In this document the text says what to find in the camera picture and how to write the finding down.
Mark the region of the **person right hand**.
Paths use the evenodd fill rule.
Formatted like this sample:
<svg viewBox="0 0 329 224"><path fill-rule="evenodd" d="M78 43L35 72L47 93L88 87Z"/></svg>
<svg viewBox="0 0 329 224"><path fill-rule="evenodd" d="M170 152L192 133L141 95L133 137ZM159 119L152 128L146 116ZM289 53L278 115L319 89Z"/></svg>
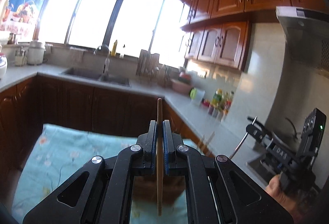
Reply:
<svg viewBox="0 0 329 224"><path fill-rule="evenodd" d="M318 218L312 213L312 203L315 197L311 193L298 191L288 196L281 189L280 175L275 175L268 183L265 191L274 198L293 217L294 223L318 223Z"/></svg>

